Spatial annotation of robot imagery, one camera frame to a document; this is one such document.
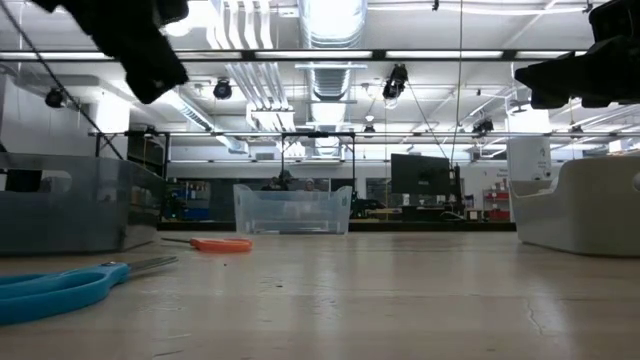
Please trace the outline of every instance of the cable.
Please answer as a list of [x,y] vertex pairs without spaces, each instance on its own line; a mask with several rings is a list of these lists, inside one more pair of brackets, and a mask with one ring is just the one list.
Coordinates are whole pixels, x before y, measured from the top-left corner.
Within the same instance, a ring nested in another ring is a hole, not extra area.
[[51,67],[49,67],[49,64],[47,64],[47,62],[44,61],[44,58],[40,54],[40,51],[38,51],[38,49],[33,44],[33,41],[31,41],[31,38],[29,38],[27,33],[22,29],[22,27],[20,26],[16,18],[13,16],[5,0],[0,0],[0,7],[2,8],[2,11],[5,13],[5,15],[7,15],[7,18],[9,19],[9,22],[11,22],[11,25],[13,25],[13,27],[16,29],[16,31],[18,31],[18,33],[20,33],[20,36],[22,36],[22,38],[27,43],[27,45],[29,45],[29,47],[33,50],[33,53],[38,58],[38,62],[41,63],[42,66],[44,66],[45,71],[47,72],[47,74],[49,74],[53,82],[55,82],[56,86],[60,90],[62,90],[64,95],[67,97],[67,99],[69,99],[73,103],[73,105],[78,109],[78,112],[82,114],[82,116],[89,122],[89,124],[91,124],[91,126],[93,126],[93,128],[98,132],[98,136],[104,138],[104,140],[107,142],[107,145],[109,145],[111,150],[113,150],[113,153],[116,154],[118,159],[124,160],[120,152],[116,149],[115,146],[113,146],[113,143],[111,143],[111,141],[104,136],[104,133],[102,132],[102,130],[100,130],[98,125],[91,119],[91,117],[86,113],[86,111],[82,109],[80,103],[76,101],[76,99],[74,99],[73,96],[71,96],[71,93],[69,93],[67,88],[64,87],[64,85],[62,85],[62,83],[60,82],[60,79],[58,79],[58,77],[53,73],[53,70],[51,70]]
[[436,140],[436,144],[438,145],[438,147],[440,148],[440,151],[442,151],[442,155],[444,155],[444,157],[446,159],[447,158],[447,153],[442,148],[442,145],[440,145],[440,141],[438,141],[438,137],[436,136],[436,134],[433,133],[433,128],[431,127],[431,124],[429,124],[429,120],[427,120],[427,117],[424,115],[424,111],[422,111],[422,107],[420,106],[420,102],[418,102],[418,97],[416,96],[416,93],[413,91],[413,86],[411,86],[411,83],[409,83],[408,80],[407,80],[407,86],[409,87],[409,90],[411,90],[411,95],[413,95],[413,100],[415,100],[416,105],[418,106],[418,110],[420,110],[420,114],[422,115],[422,119],[424,120],[424,123],[427,124],[427,128],[429,129],[429,133],[431,133],[433,138]]
[[462,8],[464,6],[464,0],[460,0],[460,46],[459,46],[459,51],[460,51],[460,58],[458,60],[458,96],[456,97],[456,128],[453,131],[453,142],[451,144],[451,168],[453,169],[453,155],[456,151],[456,138],[458,137],[458,128],[460,127],[460,124],[458,123],[458,119],[460,119],[460,98],[461,98],[461,94],[460,94],[460,90],[462,89],[462,35],[463,35],[463,27],[462,27],[462,20],[463,20],[463,14],[464,12],[462,11]]

